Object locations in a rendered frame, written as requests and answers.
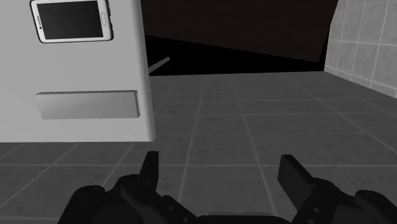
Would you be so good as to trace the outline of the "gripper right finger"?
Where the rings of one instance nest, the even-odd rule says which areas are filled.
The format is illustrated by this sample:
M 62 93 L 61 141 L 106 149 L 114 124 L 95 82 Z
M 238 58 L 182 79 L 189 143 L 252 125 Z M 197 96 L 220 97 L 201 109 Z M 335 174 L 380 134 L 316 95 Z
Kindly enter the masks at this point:
M 313 177 L 293 155 L 281 156 L 277 180 L 297 210 L 292 224 L 397 224 L 397 206 L 383 194 L 346 194 Z

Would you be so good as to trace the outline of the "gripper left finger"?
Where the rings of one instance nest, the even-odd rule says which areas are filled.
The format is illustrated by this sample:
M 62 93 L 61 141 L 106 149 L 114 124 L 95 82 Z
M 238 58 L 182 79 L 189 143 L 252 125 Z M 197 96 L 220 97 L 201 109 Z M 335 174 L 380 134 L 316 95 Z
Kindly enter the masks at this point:
M 139 174 L 118 178 L 106 191 L 78 188 L 57 224 L 199 224 L 199 219 L 169 195 L 157 193 L 159 152 L 147 152 Z

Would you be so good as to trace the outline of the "white smartphone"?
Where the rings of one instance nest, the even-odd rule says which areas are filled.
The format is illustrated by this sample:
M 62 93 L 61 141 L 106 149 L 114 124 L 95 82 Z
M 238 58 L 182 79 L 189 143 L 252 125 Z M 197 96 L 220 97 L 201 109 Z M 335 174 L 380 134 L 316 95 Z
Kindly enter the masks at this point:
M 113 39 L 108 0 L 31 0 L 30 8 L 42 43 Z

